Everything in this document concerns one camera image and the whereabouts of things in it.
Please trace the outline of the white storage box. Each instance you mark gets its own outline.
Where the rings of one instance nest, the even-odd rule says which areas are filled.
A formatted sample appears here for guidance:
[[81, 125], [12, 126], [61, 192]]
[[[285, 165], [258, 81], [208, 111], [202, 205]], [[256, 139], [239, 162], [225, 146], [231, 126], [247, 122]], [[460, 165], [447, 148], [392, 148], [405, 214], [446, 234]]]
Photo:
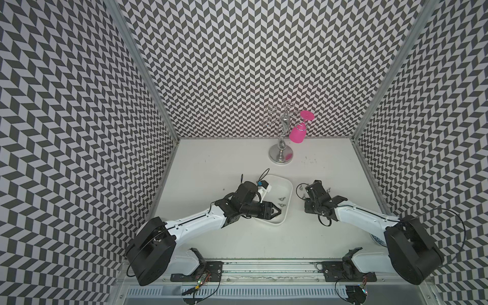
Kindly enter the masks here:
[[[267, 175], [265, 181], [269, 183], [268, 192], [263, 195], [260, 194], [261, 198], [264, 201], [272, 202], [278, 206], [280, 203], [286, 204], [286, 207], [280, 207], [282, 209], [282, 214], [274, 219], [264, 220], [255, 218], [255, 220], [271, 226], [279, 226], [283, 224], [287, 218], [288, 208], [290, 207], [294, 188], [290, 180], [276, 175]], [[286, 197], [286, 199], [284, 201], [280, 201], [278, 199], [280, 197]]]

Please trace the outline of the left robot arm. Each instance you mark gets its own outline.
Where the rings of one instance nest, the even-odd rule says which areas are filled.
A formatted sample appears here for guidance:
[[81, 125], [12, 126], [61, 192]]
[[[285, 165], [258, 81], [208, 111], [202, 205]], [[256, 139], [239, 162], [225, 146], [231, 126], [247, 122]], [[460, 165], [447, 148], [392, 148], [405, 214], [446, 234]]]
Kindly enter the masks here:
[[220, 230], [241, 217], [271, 220], [282, 214], [272, 202], [258, 202], [252, 195], [240, 201], [235, 193], [210, 204], [207, 210], [176, 221], [155, 217], [143, 225], [128, 243], [125, 255], [140, 286], [161, 277], [177, 259], [177, 249], [211, 231]]

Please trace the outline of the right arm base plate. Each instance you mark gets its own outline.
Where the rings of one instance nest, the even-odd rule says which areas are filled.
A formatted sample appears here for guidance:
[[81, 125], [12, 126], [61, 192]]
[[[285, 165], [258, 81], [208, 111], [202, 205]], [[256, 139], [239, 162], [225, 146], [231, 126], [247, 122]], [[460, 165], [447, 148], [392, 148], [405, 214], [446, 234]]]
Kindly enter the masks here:
[[375, 273], [362, 273], [352, 263], [344, 261], [323, 261], [318, 264], [325, 281], [332, 282], [377, 282]]

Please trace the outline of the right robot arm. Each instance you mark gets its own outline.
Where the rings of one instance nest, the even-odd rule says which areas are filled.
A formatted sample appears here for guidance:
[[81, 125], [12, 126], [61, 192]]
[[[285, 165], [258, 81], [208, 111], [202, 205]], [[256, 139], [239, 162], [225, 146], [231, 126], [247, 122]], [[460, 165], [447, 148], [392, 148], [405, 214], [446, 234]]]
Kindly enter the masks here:
[[351, 249], [340, 263], [325, 265], [326, 274], [338, 272], [339, 279], [359, 281], [373, 273], [396, 274], [406, 282], [419, 285], [444, 263], [444, 255], [420, 223], [407, 216], [403, 219], [362, 208], [343, 196], [306, 190], [305, 211], [330, 222], [353, 225], [368, 234], [378, 249]]

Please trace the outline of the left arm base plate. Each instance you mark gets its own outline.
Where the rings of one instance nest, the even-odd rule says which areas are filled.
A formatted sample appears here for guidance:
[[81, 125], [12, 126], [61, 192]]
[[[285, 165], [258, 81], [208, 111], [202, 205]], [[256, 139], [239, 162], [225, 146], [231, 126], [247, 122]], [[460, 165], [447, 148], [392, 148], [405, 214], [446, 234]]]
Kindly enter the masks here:
[[196, 283], [201, 277], [209, 276], [210, 282], [220, 282], [224, 263], [222, 261], [208, 261], [200, 264], [190, 275], [172, 274], [171, 282]]

